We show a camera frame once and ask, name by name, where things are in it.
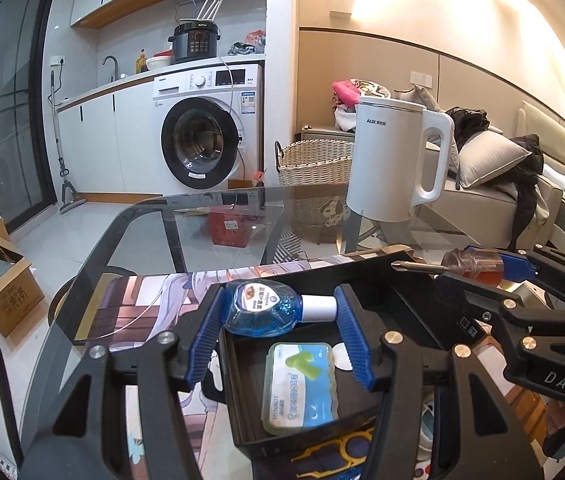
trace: yellow dish soap bottle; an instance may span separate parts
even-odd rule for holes
[[[145,72],[147,70],[147,56],[145,56],[145,49],[140,51],[140,57],[136,59],[136,74],[140,72]]]

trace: black box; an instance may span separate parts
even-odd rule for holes
[[[379,330],[399,330],[416,343],[450,350],[456,344],[475,346],[485,332],[473,319],[442,306],[433,295],[433,279],[427,274],[397,272],[395,260],[411,260],[394,253],[351,263],[273,276],[299,294],[333,295],[349,283]],[[355,380],[353,372],[336,368],[338,420],[312,430],[273,436],[262,426],[262,394],[266,357],[277,342],[324,342],[334,346],[342,339],[333,323],[298,324],[277,338],[248,338],[220,332],[220,366],[235,446],[251,459],[304,450],[370,425],[381,394],[370,393]]]

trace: glass table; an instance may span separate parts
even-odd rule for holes
[[[335,258],[332,263],[338,263],[343,254],[393,244],[409,245],[415,256],[439,263],[445,252],[474,243],[427,206],[419,206],[400,224],[361,218],[345,206],[346,193],[346,185],[260,187],[155,198],[122,211],[66,293],[42,346],[22,414],[24,452],[82,358],[105,290],[118,276],[271,264],[291,271],[293,262]],[[133,392],[130,396],[133,403]],[[200,428],[192,445],[203,476],[252,478],[248,459],[232,445],[226,406],[202,395],[181,396],[181,403],[198,401],[200,416],[194,422]],[[135,421],[129,418],[128,413],[130,455],[141,479],[140,424],[137,413]]]

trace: person's hand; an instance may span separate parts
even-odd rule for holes
[[[565,402],[550,399],[547,404],[547,434],[553,435],[565,428]]]

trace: bed headboard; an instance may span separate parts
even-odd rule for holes
[[[523,101],[518,111],[518,136],[537,134],[545,163],[565,174],[565,127],[534,105]]]

